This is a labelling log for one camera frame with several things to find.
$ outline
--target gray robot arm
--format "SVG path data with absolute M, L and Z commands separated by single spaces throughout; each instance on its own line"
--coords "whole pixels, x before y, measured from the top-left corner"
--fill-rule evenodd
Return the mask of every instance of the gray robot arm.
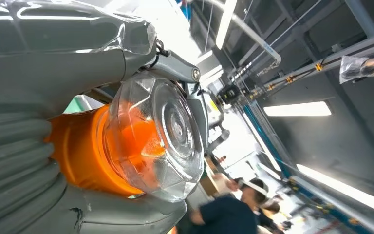
M 46 120 L 74 95 L 125 80 L 154 60 L 153 33 L 142 19 L 74 1 L 0 1 L 0 234 L 158 234 L 184 215 L 184 202 L 68 185 L 43 142 L 51 131 Z M 180 69 L 189 66 L 195 69 Z M 204 119 L 206 141 L 196 82 L 187 84 L 187 98 Z

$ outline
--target plastic bag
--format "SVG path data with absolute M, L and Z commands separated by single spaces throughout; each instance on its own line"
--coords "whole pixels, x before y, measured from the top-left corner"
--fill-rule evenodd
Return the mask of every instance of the plastic bag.
M 342 84 L 363 77 L 374 77 L 374 58 L 343 56 L 339 82 Z
M 0 0 L 0 56 L 97 53 L 147 55 L 154 27 L 144 19 L 72 0 Z

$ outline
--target fluorescent light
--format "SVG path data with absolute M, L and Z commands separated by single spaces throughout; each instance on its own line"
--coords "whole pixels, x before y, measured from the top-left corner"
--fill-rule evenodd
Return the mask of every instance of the fluorescent light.
M 267 173 L 269 173 L 271 176 L 273 176 L 273 178 L 277 179 L 277 180 L 281 180 L 280 178 L 280 175 L 278 175 L 276 172 L 274 172 L 272 169 L 266 167 L 266 165 L 262 164 L 262 163 L 258 163 L 257 164 L 260 168 L 262 168 L 263 170 L 265 170 Z
M 212 75 L 216 74 L 218 71 L 222 70 L 222 66 L 221 65 L 218 65 L 217 67 L 211 69 L 209 72 L 207 72 L 206 74 L 202 75 L 200 77 L 200 81 L 201 80 L 206 80 L 208 78 L 210 78 Z
M 303 174 L 307 175 L 308 177 L 311 177 L 312 179 L 315 179 L 335 190 L 338 190 L 339 192 L 374 209 L 374 196 L 364 193 L 361 190 L 355 189 L 347 184 L 330 178 L 327 175 L 324 175 L 303 165 L 296 164 L 296 166 Z
M 264 150 L 263 153 L 267 155 L 267 158 L 269 158 L 270 162 L 272 163 L 273 167 L 276 169 L 276 171 L 281 172 L 281 168 L 276 162 L 275 158 L 273 157 L 272 153 L 267 148 L 266 144 L 264 143 L 263 139 L 260 137 L 259 133 L 256 131 L 256 129 L 253 127 L 252 122 L 250 122 L 249 118 L 246 114 L 243 115 L 244 120 L 247 122 L 247 124 L 250 126 L 250 130 L 253 132 L 253 134 L 256 136 L 257 141 L 259 142 L 260 146 Z
M 228 26 L 230 25 L 231 17 L 233 16 L 234 8 L 236 8 L 237 0 L 226 0 L 224 5 L 224 12 L 220 20 L 219 31 L 217 32 L 216 45 L 222 49 L 225 36 L 227 34 Z
M 324 101 L 264 107 L 268 116 L 329 116 L 332 113 Z
M 213 55 L 213 51 L 210 50 L 207 53 L 201 55 L 200 57 L 197 58 L 196 60 L 196 65 L 199 64 L 200 62 L 204 61 L 206 58 L 210 57 Z

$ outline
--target bolt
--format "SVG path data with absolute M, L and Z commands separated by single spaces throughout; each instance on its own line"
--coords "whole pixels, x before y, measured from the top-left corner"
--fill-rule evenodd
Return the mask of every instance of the bolt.
M 193 74 L 193 79 L 195 81 L 198 81 L 200 79 L 200 71 L 199 71 L 199 69 L 193 68 L 192 74 Z

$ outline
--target dark shirt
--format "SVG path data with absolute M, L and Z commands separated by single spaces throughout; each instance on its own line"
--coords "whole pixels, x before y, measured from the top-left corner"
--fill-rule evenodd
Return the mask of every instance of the dark shirt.
M 205 225 L 194 226 L 190 234 L 256 234 L 257 219 L 249 206 L 222 196 L 200 207 Z
M 260 213 L 260 215 L 258 217 L 258 220 L 259 220 L 259 225 L 260 226 L 270 228 L 273 225 L 275 225 L 275 223 L 273 222 L 273 220 L 271 218 L 267 217 L 263 213 L 263 210 L 261 208 L 259 208 L 259 213 Z
M 276 223 L 269 217 L 267 217 L 261 208 L 259 208 L 260 215 L 256 216 L 256 219 L 259 222 L 259 225 L 262 227 L 267 228 L 269 231 L 273 233 L 279 233 L 282 234 L 283 232 L 278 228 Z

